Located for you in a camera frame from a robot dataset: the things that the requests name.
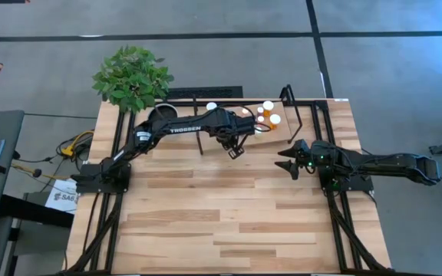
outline potted plant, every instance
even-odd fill
[[[143,48],[121,47],[105,58],[101,70],[93,76],[93,89],[102,100],[118,105],[121,112],[140,112],[155,106],[155,98],[165,98],[173,76],[168,67],[157,67],[164,58],[156,59]]]

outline wooden tabletop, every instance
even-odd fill
[[[328,100],[338,146],[360,150],[348,101]],[[179,116],[193,115],[178,107]],[[294,107],[285,108],[291,131],[298,127]],[[297,139],[315,140],[309,107],[299,107],[303,128]],[[118,108],[102,103],[90,161],[111,153]],[[144,121],[139,113],[136,124]],[[322,114],[322,135],[326,137]],[[231,160],[220,150],[200,155],[194,133],[164,137],[157,148],[131,162],[115,248],[114,274],[337,272],[338,262],[326,198],[318,174],[300,170],[299,180],[274,165],[287,142],[247,146]],[[374,203],[363,192],[349,192],[355,231],[368,250],[389,266]],[[83,195],[68,242],[68,261],[81,255],[94,195]],[[90,241],[100,211],[93,217]],[[352,266],[348,240],[342,233]],[[108,238],[102,245],[104,267]]]

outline gray floor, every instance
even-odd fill
[[[313,2],[320,31],[442,31],[440,0]],[[0,36],[242,31],[311,31],[306,3],[32,0],[0,5]],[[323,38],[322,43],[334,96],[351,100],[365,149],[427,154],[429,146],[442,143],[442,37]],[[176,77],[173,87],[243,85],[246,97],[267,97],[290,83],[297,97],[324,96],[311,38],[0,42],[0,110],[97,116],[100,101],[90,89],[90,76],[123,44],[166,58]],[[26,116],[18,150],[28,159],[43,158],[60,141],[93,125],[94,120]],[[442,157],[436,160],[442,170]],[[62,170],[72,172],[70,166]],[[22,177],[10,174],[8,194],[41,188]],[[394,268],[442,274],[442,182],[426,187],[374,177],[374,184]],[[21,261],[17,275],[59,269],[61,252],[45,256]]]

